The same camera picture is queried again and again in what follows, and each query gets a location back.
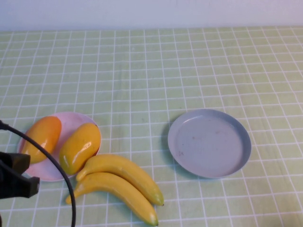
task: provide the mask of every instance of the cable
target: cable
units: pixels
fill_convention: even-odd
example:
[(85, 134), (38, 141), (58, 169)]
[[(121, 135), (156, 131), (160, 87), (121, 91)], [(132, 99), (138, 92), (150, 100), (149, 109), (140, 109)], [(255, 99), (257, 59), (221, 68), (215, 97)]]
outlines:
[(25, 135), (24, 133), (18, 131), (17, 129), (14, 129), (13, 127), (9, 126), (8, 124), (3, 123), (0, 120), (0, 130), (6, 130), (6, 131), (10, 131), (20, 137), (22, 137), (23, 139), (27, 140), (28, 142), (30, 142), (31, 144), (33, 144), (37, 149), (39, 149), (55, 166), (56, 168), (60, 171), (60, 173), (62, 174), (63, 178), (65, 179), (65, 182), (67, 184), (68, 190), (70, 192), (71, 195), (71, 211), (72, 211), (72, 217), (71, 217), (71, 227), (75, 227), (76, 226), (76, 200), (75, 200), (75, 195), (72, 189), (72, 185), (71, 182), (67, 176), (67, 174), (65, 173), (65, 171), (62, 169), (62, 167), (60, 166), (60, 164), (53, 158), (53, 156), (51, 156), (43, 147), (41, 147), (38, 143), (36, 143), (33, 139), (31, 139), (30, 137), (28, 137), (27, 135)]

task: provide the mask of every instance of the mango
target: mango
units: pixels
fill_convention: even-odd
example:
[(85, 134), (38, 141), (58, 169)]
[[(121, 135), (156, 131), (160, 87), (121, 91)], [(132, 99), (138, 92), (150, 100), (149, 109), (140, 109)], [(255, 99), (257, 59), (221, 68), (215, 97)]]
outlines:
[[(46, 116), (35, 122), (26, 135), (52, 154), (59, 140), (62, 124), (58, 117)], [(46, 156), (31, 143), (25, 141), (21, 153), (30, 155), (30, 163), (38, 163)]]
[(93, 123), (82, 124), (64, 142), (59, 152), (59, 163), (63, 170), (73, 175), (80, 171), (86, 161), (99, 149), (101, 132)]

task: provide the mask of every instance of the plastic fruit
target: plastic fruit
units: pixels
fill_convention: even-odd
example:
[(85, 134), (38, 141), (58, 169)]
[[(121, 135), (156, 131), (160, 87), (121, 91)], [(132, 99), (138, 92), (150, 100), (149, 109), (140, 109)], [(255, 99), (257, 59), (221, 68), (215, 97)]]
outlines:
[[(52, 154), (59, 140), (62, 124), (55, 116), (46, 116), (35, 122), (26, 132), (26, 135), (37, 142), (48, 153)], [(21, 153), (30, 155), (30, 163), (38, 163), (46, 156), (29, 142), (25, 142)]]
[(137, 215), (142, 221), (151, 226), (158, 225), (155, 209), (148, 200), (128, 181), (110, 173), (93, 173), (79, 181), (74, 189), (75, 198), (94, 191), (109, 192), (120, 200)]
[(59, 163), (70, 175), (77, 173), (99, 149), (101, 133), (93, 123), (85, 123), (65, 141), (59, 152)]
[(153, 179), (136, 163), (114, 154), (100, 154), (87, 160), (83, 169), (77, 174), (77, 181), (96, 172), (116, 174), (136, 187), (151, 203), (163, 206), (164, 198)]

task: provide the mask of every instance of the blue plate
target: blue plate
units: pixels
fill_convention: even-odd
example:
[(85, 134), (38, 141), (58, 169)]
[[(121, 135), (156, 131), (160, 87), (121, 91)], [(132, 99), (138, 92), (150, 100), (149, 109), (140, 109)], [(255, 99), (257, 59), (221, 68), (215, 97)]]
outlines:
[(239, 171), (251, 153), (250, 137), (230, 115), (212, 109), (187, 112), (169, 129), (174, 159), (203, 178), (221, 178)]

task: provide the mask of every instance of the table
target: table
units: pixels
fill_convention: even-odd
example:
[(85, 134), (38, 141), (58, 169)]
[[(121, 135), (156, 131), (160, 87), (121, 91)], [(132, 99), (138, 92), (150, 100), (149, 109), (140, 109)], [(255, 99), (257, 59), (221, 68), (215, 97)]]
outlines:
[[(176, 165), (169, 126), (198, 108), (247, 129), (241, 171), (203, 180)], [(165, 197), (160, 227), (303, 226), (303, 27), (1, 32), (0, 118), (24, 131), (62, 111), (92, 117), (101, 153), (154, 178)], [(0, 150), (18, 141), (0, 132)], [(30, 199), (1, 200), (4, 226), (68, 227), (67, 195), (64, 182), (42, 182)], [(77, 226), (145, 226), (105, 192), (77, 207)]]

